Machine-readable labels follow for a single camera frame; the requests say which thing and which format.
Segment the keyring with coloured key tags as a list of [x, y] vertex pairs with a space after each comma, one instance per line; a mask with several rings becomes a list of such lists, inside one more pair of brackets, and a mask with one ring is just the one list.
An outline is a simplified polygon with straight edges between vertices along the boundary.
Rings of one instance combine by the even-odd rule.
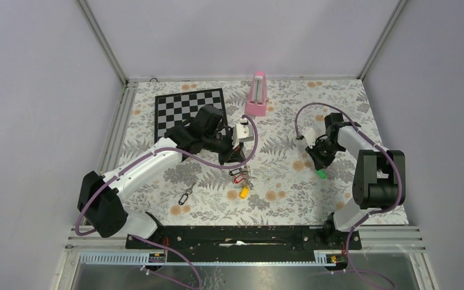
[[239, 197], [246, 199], [253, 189], [252, 177], [248, 166], [231, 169], [228, 174], [233, 178], [233, 183], [240, 187]]

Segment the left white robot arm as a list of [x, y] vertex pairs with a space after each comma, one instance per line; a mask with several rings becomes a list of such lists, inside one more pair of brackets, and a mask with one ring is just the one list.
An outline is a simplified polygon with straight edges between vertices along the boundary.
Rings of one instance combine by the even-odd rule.
[[163, 242], [159, 223], [150, 214], [126, 207], [130, 196], [142, 185], [187, 158], [215, 169], [242, 167], [244, 143], [257, 141], [257, 128], [243, 115], [235, 127], [224, 124], [223, 112], [212, 106], [200, 108], [195, 117], [169, 128], [150, 149], [132, 161], [99, 175], [87, 173], [77, 202], [80, 214], [75, 232], [79, 236], [97, 233], [107, 238], [117, 233], [139, 236], [148, 248]]

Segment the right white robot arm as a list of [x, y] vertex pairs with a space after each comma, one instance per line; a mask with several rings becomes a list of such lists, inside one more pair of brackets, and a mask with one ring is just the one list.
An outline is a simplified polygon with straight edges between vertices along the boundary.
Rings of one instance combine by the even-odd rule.
[[357, 228], [371, 213], [391, 210], [405, 198], [405, 155], [388, 150], [367, 137], [357, 122], [345, 121], [340, 113], [324, 119], [325, 133], [318, 136], [313, 128], [303, 130], [306, 153], [322, 174], [338, 152], [348, 152], [356, 159], [352, 198], [341, 209], [329, 215], [324, 223], [323, 243], [331, 249], [346, 241], [346, 232]]

